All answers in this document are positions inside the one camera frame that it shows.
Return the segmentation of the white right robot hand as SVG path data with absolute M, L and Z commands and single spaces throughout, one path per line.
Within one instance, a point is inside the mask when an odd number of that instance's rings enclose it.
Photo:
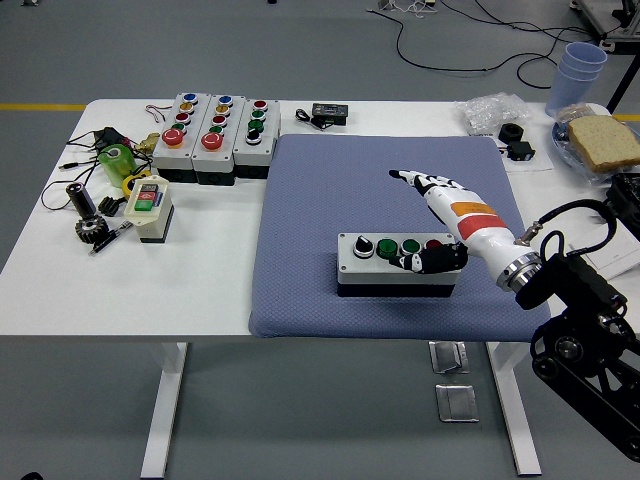
M 390 170 L 389 175 L 405 181 L 425 199 L 468 253 L 484 260 L 492 280 L 497 281 L 510 264 L 532 252 L 515 243 L 506 223 L 477 193 L 454 180 L 407 170 Z

